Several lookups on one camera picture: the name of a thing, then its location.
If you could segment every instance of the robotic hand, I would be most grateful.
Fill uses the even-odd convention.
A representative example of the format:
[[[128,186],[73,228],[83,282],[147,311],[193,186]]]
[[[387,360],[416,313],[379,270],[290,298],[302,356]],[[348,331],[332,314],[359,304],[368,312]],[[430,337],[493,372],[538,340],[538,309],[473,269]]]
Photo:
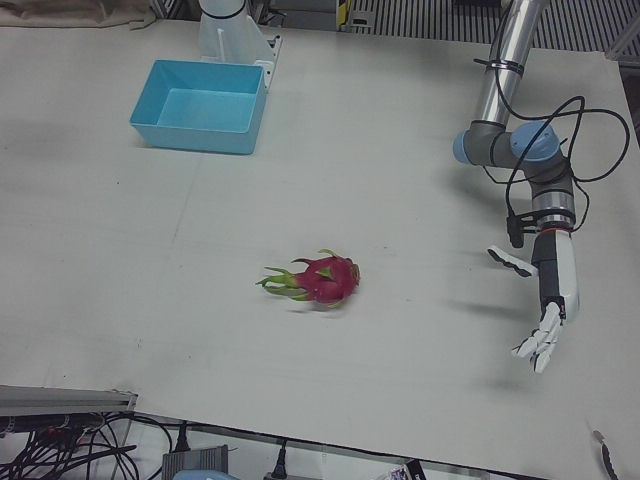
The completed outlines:
[[[517,357],[530,357],[535,372],[549,363],[558,337],[578,312],[578,286],[571,232],[575,224],[573,173],[560,150],[560,141],[542,119],[506,130],[512,109],[509,103],[525,71],[533,35],[549,0],[511,0],[501,21],[485,65],[474,120],[456,138],[453,153],[462,163],[512,171],[507,185],[507,231],[511,244],[522,248],[525,233],[535,233],[531,263],[497,247],[489,254],[524,277],[537,277],[542,317],[518,347]],[[517,170],[531,187],[532,209],[516,214],[509,202],[509,188]]]
[[[522,277],[538,277],[542,318],[538,328],[512,350],[516,357],[530,357],[537,373],[544,371],[567,322],[578,313],[578,282],[573,243],[568,231],[544,230],[538,234],[531,264],[496,246],[489,255]]]

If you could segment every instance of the blue plastic bin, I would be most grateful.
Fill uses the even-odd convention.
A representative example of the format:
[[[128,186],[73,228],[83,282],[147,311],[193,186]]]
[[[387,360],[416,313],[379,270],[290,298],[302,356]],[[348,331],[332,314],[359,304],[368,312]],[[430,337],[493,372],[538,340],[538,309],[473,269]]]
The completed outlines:
[[[157,60],[131,115],[149,145],[252,153],[267,90],[262,67]]]

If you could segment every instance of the white table surface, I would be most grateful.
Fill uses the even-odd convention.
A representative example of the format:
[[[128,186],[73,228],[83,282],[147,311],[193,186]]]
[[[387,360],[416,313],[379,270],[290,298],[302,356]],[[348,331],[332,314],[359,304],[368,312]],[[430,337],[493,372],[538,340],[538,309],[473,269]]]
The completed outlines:
[[[508,248],[503,189],[450,153],[488,47],[281,31],[253,155],[146,147],[128,119],[151,64],[199,58],[197,29],[0,30],[0,383],[131,390],[149,413],[559,479],[602,477],[597,428],[637,476],[636,140],[588,186],[582,311],[534,375],[509,351],[537,325],[537,283],[485,253]],[[532,51],[516,106],[576,93],[628,117],[599,53]],[[577,173],[621,141],[588,119]],[[320,248],[360,265],[344,308],[254,285]]]

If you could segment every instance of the dragon fruit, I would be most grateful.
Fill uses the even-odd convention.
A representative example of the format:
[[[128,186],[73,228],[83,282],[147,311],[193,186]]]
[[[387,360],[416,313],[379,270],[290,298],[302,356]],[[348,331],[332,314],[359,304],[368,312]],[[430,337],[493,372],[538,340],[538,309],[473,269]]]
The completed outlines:
[[[256,285],[262,285],[269,293],[284,295],[292,300],[314,300],[332,308],[341,305],[360,283],[358,265],[331,250],[322,249],[318,253],[330,256],[318,260],[293,260],[307,264],[304,272],[295,274],[282,268],[266,267],[277,272],[277,275],[268,276]]]

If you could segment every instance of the wire bundle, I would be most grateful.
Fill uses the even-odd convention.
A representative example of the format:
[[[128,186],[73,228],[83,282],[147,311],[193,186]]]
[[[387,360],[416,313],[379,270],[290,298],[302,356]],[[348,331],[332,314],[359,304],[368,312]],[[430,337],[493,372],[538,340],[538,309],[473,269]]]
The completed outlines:
[[[173,450],[173,439],[165,424],[138,414],[115,413],[102,416],[103,424],[94,430],[46,428],[31,432],[25,447],[9,463],[0,463],[0,480],[56,480],[65,473],[85,468],[85,478],[91,477],[93,462],[112,457],[116,462],[116,477],[123,480],[140,480],[140,472],[129,452],[136,445],[119,445],[112,424],[129,420],[152,425],[162,429]],[[153,480],[162,472],[158,468],[148,480]]]
[[[503,42],[503,37],[504,37],[504,29],[505,29],[506,19],[507,19],[508,15],[509,15],[509,12],[511,11],[512,4],[513,4],[513,0],[509,3],[507,8],[504,10],[504,12],[502,14],[502,17],[500,19],[499,26],[498,26],[498,39],[497,39],[498,43],[497,43],[497,48],[496,48],[496,52],[497,52],[498,56],[500,55],[500,51],[502,50],[502,42]],[[524,181],[529,181],[529,182],[534,182],[535,183],[535,180],[534,180],[535,176],[523,178],[521,180],[515,180],[515,176],[516,176],[518,170],[520,169],[520,167],[522,166],[522,162],[524,162],[527,153],[529,153],[529,150],[531,150],[531,148],[533,147],[533,144],[535,143],[535,141],[542,134],[544,129],[547,128],[547,126],[549,124],[551,124],[551,122],[553,120],[555,120],[557,118],[560,118],[560,117],[575,116],[576,117],[576,121],[575,121],[575,124],[574,124],[573,133],[571,135],[571,140],[569,142],[569,148],[568,148],[567,154],[566,154],[567,170],[569,171],[569,174],[571,175],[571,179],[572,179],[574,185],[576,186],[576,188],[578,190],[580,190],[582,192],[582,194],[585,196],[585,200],[586,200],[586,206],[585,206],[585,211],[584,211],[584,213],[582,215],[582,220],[580,221],[580,223],[579,223],[579,225],[577,227],[573,228],[573,231],[575,232],[575,231],[579,230],[584,225],[584,222],[587,219],[587,213],[589,211],[589,206],[591,204],[591,199],[589,197],[589,194],[587,193],[587,191],[585,190],[585,188],[581,184],[582,183],[597,182],[597,181],[603,180],[604,178],[606,178],[609,175],[611,175],[614,172],[614,170],[616,170],[620,166],[620,164],[622,163],[622,160],[624,159],[624,157],[627,154],[627,151],[629,149],[629,144],[630,144],[630,141],[631,141],[631,132],[629,130],[629,125],[627,124],[625,119],[619,113],[614,112],[613,110],[609,110],[609,109],[606,109],[606,108],[586,108],[586,99],[582,95],[576,95],[574,97],[571,97],[570,99],[568,99],[567,101],[562,103],[562,105],[560,105],[558,108],[556,108],[553,111],[553,113],[551,113],[550,115],[541,115],[541,116],[522,115],[522,114],[516,112],[512,108],[512,106],[509,104],[509,102],[508,102],[508,100],[507,100],[507,98],[506,98],[506,96],[504,94],[504,91],[502,89],[502,86],[500,84],[500,75],[499,75],[499,73],[500,73],[499,70],[495,69],[495,82],[496,82],[496,86],[497,86],[497,89],[498,89],[498,95],[500,96],[500,100],[502,101],[502,103],[505,106],[505,108],[509,111],[509,113],[511,115],[513,115],[514,117],[520,119],[520,120],[525,120],[525,121],[544,120],[544,124],[540,127],[540,129],[538,129],[536,134],[533,136],[533,138],[531,139],[531,141],[529,142],[529,144],[525,148],[525,150],[522,152],[522,154],[518,158],[518,161],[516,162],[515,166],[513,167],[512,171],[511,171],[511,175],[509,176],[509,179],[506,182],[497,181],[489,173],[489,171],[488,171],[488,169],[486,167],[484,167],[484,170],[487,173],[487,175],[489,176],[489,178],[491,178],[491,180],[494,183],[506,185],[506,189],[505,189],[505,204],[507,206],[507,212],[508,212],[509,217],[515,217],[517,214],[515,213],[515,211],[513,209],[513,206],[511,205],[511,187],[512,187],[512,185],[515,184],[515,183],[524,182]],[[574,103],[578,103],[579,104],[578,109],[577,110],[568,110],[568,111],[566,111],[566,109],[570,105],[572,105]],[[592,177],[592,178],[581,178],[581,177],[578,177],[575,174],[573,166],[571,164],[571,160],[572,160],[572,156],[573,156],[573,149],[574,149],[574,146],[575,146],[575,143],[576,143],[576,139],[578,137],[578,133],[580,131],[580,126],[582,124],[583,116],[585,114],[605,114],[605,115],[612,116],[622,124],[622,127],[623,127],[624,132],[625,132],[624,147],[622,148],[622,152],[620,153],[620,156],[618,157],[618,159],[604,173],[602,173],[601,175],[597,175],[595,177]],[[563,171],[561,175],[564,175],[565,173],[567,173],[567,170]]]

